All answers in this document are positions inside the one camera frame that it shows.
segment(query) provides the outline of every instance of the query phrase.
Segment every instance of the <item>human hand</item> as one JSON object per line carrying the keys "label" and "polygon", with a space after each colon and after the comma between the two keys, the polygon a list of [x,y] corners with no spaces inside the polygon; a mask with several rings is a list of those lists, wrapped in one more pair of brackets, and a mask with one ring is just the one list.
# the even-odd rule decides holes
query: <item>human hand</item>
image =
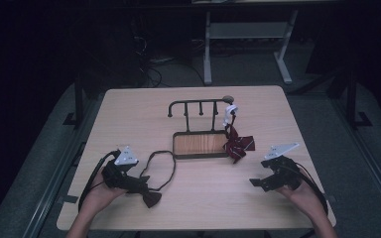
{"label": "human hand", "polygon": [[301,180],[300,186],[295,190],[291,190],[287,186],[282,186],[277,188],[276,192],[286,197],[309,218],[318,237],[337,237],[319,198],[315,194],[314,190],[304,180]]}
{"label": "human hand", "polygon": [[315,219],[318,216],[326,216],[317,195],[304,180],[301,180],[300,186],[295,190],[282,186],[276,191],[286,197],[308,218]]}
{"label": "human hand", "polygon": [[91,185],[91,190],[82,203],[80,212],[87,212],[91,215],[96,215],[98,212],[106,208],[115,198],[127,192],[121,188],[110,188],[104,182],[101,168]]}

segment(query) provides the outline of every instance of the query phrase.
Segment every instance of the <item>black cable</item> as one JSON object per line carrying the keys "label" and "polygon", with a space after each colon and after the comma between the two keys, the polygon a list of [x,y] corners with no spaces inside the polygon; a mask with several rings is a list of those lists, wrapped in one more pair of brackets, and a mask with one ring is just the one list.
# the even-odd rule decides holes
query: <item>black cable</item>
{"label": "black cable", "polygon": [[306,170],[306,168],[304,166],[302,166],[301,164],[296,163],[296,162],[295,162],[295,164],[298,165],[299,167],[301,167],[305,171],[305,173],[308,174],[309,178],[311,178],[311,181],[315,184],[315,186],[318,186],[317,183],[315,182],[314,178],[312,178],[311,174],[308,172],[308,170]]}
{"label": "black cable", "polygon": [[154,84],[155,80],[148,74],[148,78],[153,82],[153,87],[158,87],[162,83],[162,79],[163,79],[162,74],[158,70],[156,70],[152,67],[148,67],[148,70],[154,71],[159,76],[159,80],[157,81],[156,84]]}
{"label": "black cable", "polygon": [[191,53],[193,56],[197,55],[199,51],[202,51],[205,48],[205,41],[204,40],[192,40],[191,43],[192,44],[198,43],[197,46],[192,46]]}
{"label": "black cable", "polygon": [[89,190],[93,190],[95,187],[97,187],[97,186],[99,186],[99,185],[102,185],[104,182],[106,182],[106,180],[101,181],[101,182],[99,182],[98,184],[92,186]]}
{"label": "black cable", "polygon": [[116,158],[117,155],[119,155],[120,151],[112,151],[109,152],[107,155],[105,155],[103,158],[100,159],[98,162],[97,166],[94,168],[94,171],[91,173],[91,176],[88,179],[88,182],[85,185],[84,190],[82,191],[81,197],[79,198],[78,202],[78,211],[81,210],[82,203],[84,202],[86,196],[88,195],[89,191],[91,190],[91,185],[92,182],[94,181],[95,177],[97,176],[98,171],[100,170],[101,166],[103,166],[104,161],[109,157],[109,156],[114,156]]}
{"label": "black cable", "polygon": [[323,193],[320,191],[320,189],[305,175],[302,173],[299,173],[299,176],[314,190],[315,194],[317,195],[317,198],[319,199],[320,203],[323,206],[323,210],[328,215],[328,208],[326,203],[326,198],[324,198]]}
{"label": "black cable", "polygon": [[200,81],[202,82],[202,85],[205,85],[205,83],[204,83],[204,81],[203,81],[203,77],[202,77],[202,75],[200,75],[200,73],[196,70],[196,68],[194,68],[192,65],[189,65],[189,64],[187,64],[187,63],[184,63],[184,62],[166,62],[166,63],[160,62],[160,63],[156,63],[156,66],[162,66],[162,65],[174,65],[174,64],[187,66],[187,67],[189,67],[190,69],[192,69],[192,70],[197,74],[198,78],[199,78]]}
{"label": "black cable", "polygon": [[150,165],[151,160],[153,160],[154,156],[159,155],[159,154],[164,154],[164,153],[169,153],[170,155],[172,155],[172,159],[173,159],[173,171],[172,171],[172,174],[170,175],[169,179],[163,185],[161,185],[159,188],[150,188],[149,187],[149,190],[160,191],[164,186],[166,186],[170,181],[172,181],[172,178],[173,178],[173,176],[175,174],[175,171],[176,171],[176,160],[175,160],[173,152],[171,152],[171,151],[156,151],[156,152],[153,152],[151,154],[150,158],[148,159],[146,167],[139,174],[139,178],[142,177],[142,175],[144,174],[145,170]]}
{"label": "black cable", "polygon": [[163,82],[160,82],[160,84],[165,85],[166,87],[171,87],[170,85],[165,84],[165,83],[163,83]]}

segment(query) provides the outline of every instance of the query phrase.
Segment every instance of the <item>table top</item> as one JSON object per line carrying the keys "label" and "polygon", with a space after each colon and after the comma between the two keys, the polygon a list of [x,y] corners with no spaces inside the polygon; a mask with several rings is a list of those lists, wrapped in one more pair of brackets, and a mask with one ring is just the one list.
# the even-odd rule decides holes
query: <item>table top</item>
{"label": "table top", "polygon": [[[112,89],[107,91],[82,154],[68,195],[80,197],[87,180],[108,152],[129,146],[140,161],[129,176],[137,177],[151,153],[171,150],[173,134],[187,128],[182,105],[168,108],[176,100],[234,97],[238,106],[234,126],[239,136],[253,136],[256,150],[233,165],[230,158],[177,160],[173,180],[161,193],[161,201],[147,208],[139,194],[114,200],[94,219],[91,229],[106,230],[218,230],[283,229],[312,227],[310,221],[275,191],[264,192],[249,179],[272,174],[261,161],[271,146],[299,143],[286,157],[302,164],[322,190],[304,139],[287,98],[279,86],[187,87]],[[215,129],[223,129],[225,103],[218,103]],[[211,104],[189,105],[190,130],[211,128]],[[156,156],[145,175],[149,187],[163,184],[172,172],[169,155]],[[58,228],[68,230],[77,215],[77,204],[65,202]],[[335,224],[332,209],[329,219]]]}

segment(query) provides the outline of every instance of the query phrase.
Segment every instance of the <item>dark background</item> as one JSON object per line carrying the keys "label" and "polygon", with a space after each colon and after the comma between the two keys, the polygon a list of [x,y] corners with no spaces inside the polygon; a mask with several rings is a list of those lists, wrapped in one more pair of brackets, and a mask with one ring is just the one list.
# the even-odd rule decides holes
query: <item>dark background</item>
{"label": "dark background", "polygon": [[[141,62],[129,27],[131,15],[96,18],[71,8],[81,6],[79,0],[69,6],[52,0],[0,1],[0,203],[53,107],[76,76],[83,74],[85,86],[98,88],[88,90],[89,96],[109,87],[142,84]],[[157,16],[149,14],[151,24],[144,29],[153,37],[149,47],[154,49],[203,34],[198,30],[203,29],[203,14]],[[311,16],[325,20],[325,27],[323,22],[310,22]],[[349,64],[381,106],[381,1],[348,2],[326,15],[315,9],[304,11],[296,26],[294,41],[317,40],[310,72],[326,73]]]}

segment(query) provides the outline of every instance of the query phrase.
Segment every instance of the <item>gray carpet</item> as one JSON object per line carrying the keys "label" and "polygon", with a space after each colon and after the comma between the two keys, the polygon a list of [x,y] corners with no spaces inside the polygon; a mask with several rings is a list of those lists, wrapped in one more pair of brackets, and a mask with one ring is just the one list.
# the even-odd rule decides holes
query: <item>gray carpet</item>
{"label": "gray carpet", "polygon": [[[312,81],[316,75],[305,74],[313,44],[291,44],[285,60],[294,83],[283,83],[275,65],[274,44],[261,49],[242,51],[223,58],[213,58],[213,86],[223,85],[280,85],[285,91],[297,89]],[[159,86],[202,86],[201,55],[184,63],[181,60],[156,65],[162,83]],[[150,71],[154,80],[159,75]],[[151,81],[145,86],[153,85]],[[326,196],[331,202],[339,237],[381,237],[381,192],[359,150],[353,135],[361,136],[381,167],[381,111],[373,97],[362,86],[358,87],[357,107],[364,111],[373,127],[352,131],[347,126],[339,105],[340,100],[328,99],[324,91],[328,83],[300,96],[289,96],[289,102],[302,135],[317,168]],[[66,114],[74,111],[73,87],[66,90],[55,106],[41,135],[32,148],[26,163],[0,207],[0,237],[32,237],[25,234],[31,218],[44,200],[44,192],[54,179],[61,158],[77,161],[76,151],[85,143],[103,95],[97,100],[85,101],[85,120],[80,128],[63,125]],[[68,169],[57,196],[52,198],[49,212],[44,212],[45,222],[39,237],[64,237],[56,222],[62,208],[75,166]],[[272,237],[299,237],[306,230],[270,231]],[[91,231],[89,237],[134,237],[134,232]],[[209,231],[206,237],[262,237],[261,231]],[[143,232],[141,237],[197,237],[193,231]]]}

